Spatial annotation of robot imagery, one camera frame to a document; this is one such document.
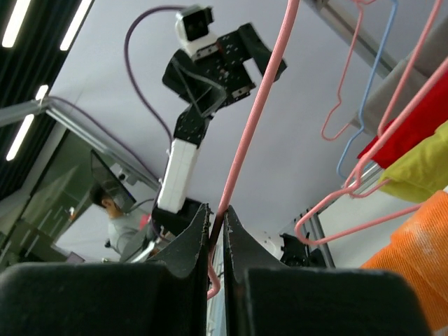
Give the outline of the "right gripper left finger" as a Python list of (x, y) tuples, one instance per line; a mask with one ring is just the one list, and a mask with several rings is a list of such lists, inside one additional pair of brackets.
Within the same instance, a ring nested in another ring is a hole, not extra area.
[(20, 263), (1, 274), (2, 335), (204, 335), (210, 209), (146, 262)]

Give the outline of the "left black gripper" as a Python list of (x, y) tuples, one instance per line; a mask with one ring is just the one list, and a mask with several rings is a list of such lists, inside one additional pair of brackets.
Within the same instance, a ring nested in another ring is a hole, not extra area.
[(193, 106), (205, 105), (214, 112), (250, 95), (256, 84), (245, 61), (253, 60), (264, 76), (272, 51), (264, 44), (251, 23), (189, 56), (180, 49), (170, 59), (163, 84)]

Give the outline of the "pink hanger with orange trousers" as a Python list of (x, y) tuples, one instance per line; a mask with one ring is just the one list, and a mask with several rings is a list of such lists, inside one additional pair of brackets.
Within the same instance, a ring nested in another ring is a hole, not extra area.
[(212, 259), (215, 253), (215, 246), (218, 241), (218, 236), (221, 232), (224, 215), (230, 205), (230, 200), (234, 192), (239, 173), (242, 169), (242, 165), (246, 158), (246, 154), (251, 144), (251, 140), (265, 107), (265, 103), (274, 83), (274, 79), (276, 78), (277, 71), (280, 68), (280, 63), (283, 60), (284, 52), (286, 46), (288, 45), (288, 40), (291, 36), (299, 5), (299, 0), (290, 0), (287, 3), (286, 12), (281, 24), (281, 28), (279, 30), (279, 35), (274, 45), (274, 49), (269, 59), (265, 74), (262, 77), (260, 88), (257, 95), (255, 96), (255, 100), (252, 105), (251, 112), (248, 116), (246, 126), (241, 135), (241, 139), (235, 153), (229, 174), (227, 176), (225, 187), (223, 189), (223, 194), (218, 205), (218, 211), (209, 237), (208, 277), (211, 281), (211, 289), (209, 289), (206, 294), (206, 298), (209, 300), (211, 298), (214, 298), (221, 289), (221, 281), (214, 270)]

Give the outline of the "orange white trousers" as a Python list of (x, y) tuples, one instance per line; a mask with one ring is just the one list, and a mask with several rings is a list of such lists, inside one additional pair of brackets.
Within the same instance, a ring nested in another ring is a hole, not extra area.
[(447, 334), (447, 192), (438, 191), (362, 265), (401, 275), (416, 293), (430, 329)]

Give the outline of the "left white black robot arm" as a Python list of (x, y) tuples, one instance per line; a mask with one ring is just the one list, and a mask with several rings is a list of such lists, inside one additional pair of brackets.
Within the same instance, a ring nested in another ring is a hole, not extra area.
[(177, 118), (162, 187), (150, 219), (177, 236), (195, 217), (200, 202), (186, 196), (209, 123), (220, 109), (247, 98), (255, 83), (245, 61), (264, 74), (272, 55), (251, 23), (221, 36), (194, 55), (177, 50), (162, 82), (188, 106)]

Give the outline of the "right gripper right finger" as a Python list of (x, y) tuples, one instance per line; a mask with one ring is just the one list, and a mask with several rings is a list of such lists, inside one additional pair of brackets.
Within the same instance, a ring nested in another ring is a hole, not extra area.
[(223, 220), (228, 335), (431, 335), (416, 294), (381, 270), (288, 267), (230, 207)]

